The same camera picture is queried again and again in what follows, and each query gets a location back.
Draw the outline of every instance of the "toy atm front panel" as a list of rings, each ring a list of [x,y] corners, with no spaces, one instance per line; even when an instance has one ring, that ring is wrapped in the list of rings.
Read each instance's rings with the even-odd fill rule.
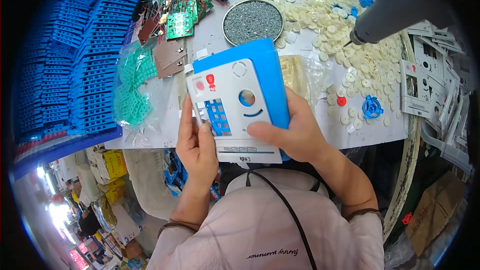
[[[277,147],[247,133],[250,123],[271,124],[254,64],[244,58],[187,77],[195,114],[205,105],[220,162],[281,164]]]

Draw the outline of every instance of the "red dollar icon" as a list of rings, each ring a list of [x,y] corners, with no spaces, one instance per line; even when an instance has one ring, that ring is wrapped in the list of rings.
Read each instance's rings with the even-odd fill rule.
[[[215,92],[215,77],[213,74],[209,74],[206,76],[207,82],[209,84],[210,91]]]
[[[213,85],[215,83],[215,77],[213,76],[213,74],[207,75],[206,79],[209,85]]]

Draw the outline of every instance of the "person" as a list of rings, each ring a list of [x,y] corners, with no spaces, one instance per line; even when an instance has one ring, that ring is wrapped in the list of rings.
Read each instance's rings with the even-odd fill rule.
[[[289,88],[286,95],[288,129],[251,123],[247,132],[313,165],[341,202],[341,212],[325,186],[311,191],[314,177],[282,169],[255,171],[280,195],[262,178],[245,173],[209,211],[219,161],[210,125],[197,127],[187,95],[176,150],[188,180],[147,269],[384,268],[382,219],[372,184],[327,143],[307,101]]]
[[[101,228],[91,206],[88,207],[86,212],[81,214],[81,217],[78,219],[78,226],[80,226],[80,230],[77,231],[77,235],[81,238],[93,236]]]

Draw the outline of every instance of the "red plastic gear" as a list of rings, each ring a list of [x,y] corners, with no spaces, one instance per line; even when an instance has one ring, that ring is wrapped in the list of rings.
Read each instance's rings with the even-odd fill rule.
[[[344,106],[347,104],[347,99],[345,97],[338,97],[336,103],[340,106]]]

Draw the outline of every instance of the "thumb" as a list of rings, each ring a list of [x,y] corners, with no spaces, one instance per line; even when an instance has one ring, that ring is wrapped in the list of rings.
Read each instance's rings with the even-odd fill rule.
[[[250,136],[283,149],[288,146],[291,134],[287,129],[281,129],[265,122],[252,123],[247,127],[247,131]]]
[[[200,147],[201,156],[215,157],[215,140],[208,123],[203,123],[198,130],[198,147]]]

